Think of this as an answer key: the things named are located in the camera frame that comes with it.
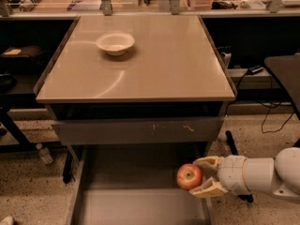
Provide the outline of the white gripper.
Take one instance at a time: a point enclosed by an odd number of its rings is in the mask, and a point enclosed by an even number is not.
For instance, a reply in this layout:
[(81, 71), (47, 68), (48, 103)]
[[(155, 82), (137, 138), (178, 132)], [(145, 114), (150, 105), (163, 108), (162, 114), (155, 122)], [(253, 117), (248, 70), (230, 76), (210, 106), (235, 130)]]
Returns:
[(244, 156), (200, 157), (193, 164), (200, 168), (206, 179), (189, 193), (197, 198), (220, 197), (231, 192), (233, 195), (249, 195), (243, 177)]

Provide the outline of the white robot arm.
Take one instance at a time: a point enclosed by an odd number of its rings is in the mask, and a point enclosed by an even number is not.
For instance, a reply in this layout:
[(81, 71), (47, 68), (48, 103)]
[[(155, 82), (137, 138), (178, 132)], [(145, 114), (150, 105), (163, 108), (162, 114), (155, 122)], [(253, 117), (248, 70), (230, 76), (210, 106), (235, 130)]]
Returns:
[(288, 147), (275, 158), (202, 157), (193, 162), (217, 177), (207, 178), (189, 193), (198, 198), (219, 197), (226, 193), (251, 195), (262, 192), (273, 198), (300, 203), (300, 148)]

